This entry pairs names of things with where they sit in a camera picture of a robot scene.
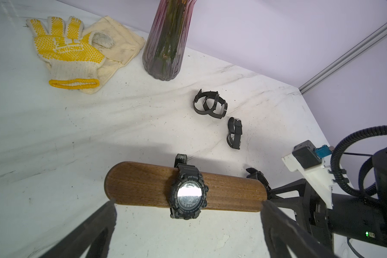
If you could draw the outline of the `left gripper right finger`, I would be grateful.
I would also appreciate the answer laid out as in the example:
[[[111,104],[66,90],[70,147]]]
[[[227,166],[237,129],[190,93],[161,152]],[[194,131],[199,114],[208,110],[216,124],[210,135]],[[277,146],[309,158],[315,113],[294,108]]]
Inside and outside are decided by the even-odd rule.
[[[272,258],[290,258],[290,251],[298,258],[336,257],[333,251],[305,232],[271,201],[262,202],[260,216],[264,239]]]

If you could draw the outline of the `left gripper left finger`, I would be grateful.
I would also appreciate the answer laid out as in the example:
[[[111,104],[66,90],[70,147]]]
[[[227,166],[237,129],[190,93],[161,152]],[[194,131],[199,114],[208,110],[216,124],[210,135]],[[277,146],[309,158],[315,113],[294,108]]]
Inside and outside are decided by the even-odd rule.
[[[70,234],[42,255],[43,258],[106,258],[117,221],[115,201],[110,200]]]

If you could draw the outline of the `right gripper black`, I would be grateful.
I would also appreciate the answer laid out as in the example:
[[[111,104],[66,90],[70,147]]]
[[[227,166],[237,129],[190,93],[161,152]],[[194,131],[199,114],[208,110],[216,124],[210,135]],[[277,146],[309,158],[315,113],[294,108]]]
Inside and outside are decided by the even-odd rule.
[[[366,243],[383,246],[383,214],[377,207],[350,195],[332,194],[333,208],[325,202],[305,179],[271,189],[264,174],[246,168],[247,178],[261,182],[278,207],[292,209],[297,223],[326,248],[334,249],[334,234]]]

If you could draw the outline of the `wooden watch stand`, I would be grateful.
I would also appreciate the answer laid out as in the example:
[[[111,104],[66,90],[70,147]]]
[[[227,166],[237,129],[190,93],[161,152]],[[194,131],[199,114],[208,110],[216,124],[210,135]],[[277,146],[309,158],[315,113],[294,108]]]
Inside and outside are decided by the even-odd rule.
[[[108,199],[119,205],[169,208],[171,185],[177,168],[138,162],[113,166],[104,181]],[[208,210],[258,212],[268,199],[263,184],[255,179],[203,173]]]

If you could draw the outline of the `black digital watch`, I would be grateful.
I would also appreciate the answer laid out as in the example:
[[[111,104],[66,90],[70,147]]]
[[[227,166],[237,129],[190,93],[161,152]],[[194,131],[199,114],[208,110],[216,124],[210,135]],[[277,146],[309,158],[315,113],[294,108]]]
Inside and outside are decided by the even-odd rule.
[[[174,167],[178,169],[177,178],[171,186],[169,205],[173,219],[196,219],[201,209],[207,207],[209,187],[197,167],[187,164],[188,156],[178,154]]]

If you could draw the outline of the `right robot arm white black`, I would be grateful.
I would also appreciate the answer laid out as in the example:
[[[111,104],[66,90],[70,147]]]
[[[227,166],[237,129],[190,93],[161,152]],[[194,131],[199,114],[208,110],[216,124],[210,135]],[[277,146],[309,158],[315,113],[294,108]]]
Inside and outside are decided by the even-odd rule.
[[[272,188],[264,174],[248,168],[248,177],[258,180],[267,191],[268,201],[295,214],[298,229],[326,248],[333,249],[334,236],[350,243],[387,248],[387,147],[364,154],[357,185],[352,186],[341,161],[356,143],[387,136],[387,125],[356,131],[335,147],[316,147],[307,140],[297,144],[283,163],[302,178]]]

